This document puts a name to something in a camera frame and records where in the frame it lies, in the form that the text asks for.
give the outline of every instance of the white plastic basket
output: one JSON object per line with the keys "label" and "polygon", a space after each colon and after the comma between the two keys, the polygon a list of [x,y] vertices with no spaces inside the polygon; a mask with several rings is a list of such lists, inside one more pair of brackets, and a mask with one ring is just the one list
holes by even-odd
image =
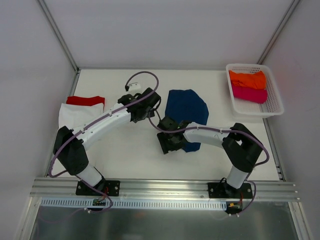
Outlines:
{"label": "white plastic basket", "polygon": [[[279,94],[275,78],[269,67],[259,64],[228,64],[226,67],[228,85],[232,100],[233,114],[235,117],[258,117],[268,118],[270,116],[281,115],[284,113],[284,106]],[[266,90],[268,97],[265,103],[259,104],[251,101],[234,98],[232,91],[229,70],[235,73],[254,74],[262,71],[266,77]]]}

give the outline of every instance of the white tabletop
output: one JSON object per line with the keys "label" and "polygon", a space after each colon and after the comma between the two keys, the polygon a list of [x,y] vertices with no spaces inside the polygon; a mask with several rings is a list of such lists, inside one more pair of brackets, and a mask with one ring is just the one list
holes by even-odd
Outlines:
{"label": "white tabletop", "polygon": [[[112,107],[124,94],[129,77],[139,70],[82,70],[75,89],[75,96],[105,97],[105,109]],[[208,126],[231,127],[235,122],[244,124],[270,153],[268,163],[258,166],[251,180],[278,181],[278,173],[262,119],[237,121],[232,115],[232,104],[225,71],[203,70],[151,70],[159,78],[156,91],[162,97],[159,107],[164,117],[169,90],[194,90],[207,104]],[[153,88],[155,79],[148,74],[136,76],[142,90]],[[164,155],[157,139],[158,131],[146,119],[116,128],[97,141],[87,156],[106,178],[166,179],[166,180],[220,180],[227,177],[232,164],[222,148],[202,144],[200,150],[186,153],[182,149]],[[265,160],[261,153],[258,162]],[[53,173],[63,170],[56,161]]]}

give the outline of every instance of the pink cloth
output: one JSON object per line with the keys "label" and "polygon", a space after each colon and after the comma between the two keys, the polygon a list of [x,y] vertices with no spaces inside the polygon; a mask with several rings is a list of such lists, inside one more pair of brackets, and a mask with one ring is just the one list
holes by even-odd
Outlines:
{"label": "pink cloth", "polygon": [[253,89],[244,86],[235,86],[231,83],[233,96],[238,99],[247,100],[257,104],[267,101],[268,92],[265,89]]}

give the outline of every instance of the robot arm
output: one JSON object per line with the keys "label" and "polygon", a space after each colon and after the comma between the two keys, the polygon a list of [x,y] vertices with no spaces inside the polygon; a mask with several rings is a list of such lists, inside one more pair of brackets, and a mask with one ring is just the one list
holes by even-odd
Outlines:
{"label": "robot arm", "polygon": [[[230,197],[236,194],[248,174],[252,172],[262,152],[262,148],[255,141],[242,134],[210,131],[208,130],[210,127],[197,124],[196,122],[182,121],[178,124],[166,116],[159,122],[158,127],[164,131],[175,131],[187,128],[185,131],[176,133],[160,132],[157,134],[164,154],[167,154],[169,151],[182,149],[187,142],[209,144],[224,149],[232,163],[231,171],[224,184],[224,190]],[[233,127],[212,128],[238,130],[257,139],[241,123],[236,123]]]}
{"label": "robot arm", "polygon": [[[67,140],[74,136],[74,133],[82,131],[82,133],[67,144],[58,155],[58,160],[67,172],[72,176],[78,176],[90,186],[101,191],[105,185],[105,178],[89,163],[86,151],[93,143],[101,139],[101,137],[111,129],[120,127],[129,122],[137,123],[147,117],[154,117],[154,106],[161,99],[156,92],[136,104],[124,107],[149,95],[151,91],[151,88],[147,88],[142,94],[137,93],[134,96],[131,94],[124,95],[118,99],[118,102],[109,112],[103,113],[90,122],[75,127],[74,129],[68,129],[66,126],[60,128],[54,143],[54,154],[57,153]],[[122,107],[124,107],[122,110],[111,114],[114,110]]]}

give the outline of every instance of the gray wall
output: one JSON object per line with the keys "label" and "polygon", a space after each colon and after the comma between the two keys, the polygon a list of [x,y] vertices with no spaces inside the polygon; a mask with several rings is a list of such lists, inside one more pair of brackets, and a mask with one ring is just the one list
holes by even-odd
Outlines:
{"label": "gray wall", "polygon": [[292,0],[46,0],[79,67],[256,63]]}
{"label": "gray wall", "polygon": [[74,72],[35,0],[2,0],[0,23],[0,238],[11,240]]}
{"label": "gray wall", "polygon": [[297,182],[315,239],[320,238],[320,1],[303,0],[265,64],[285,113],[270,120],[287,180]]}

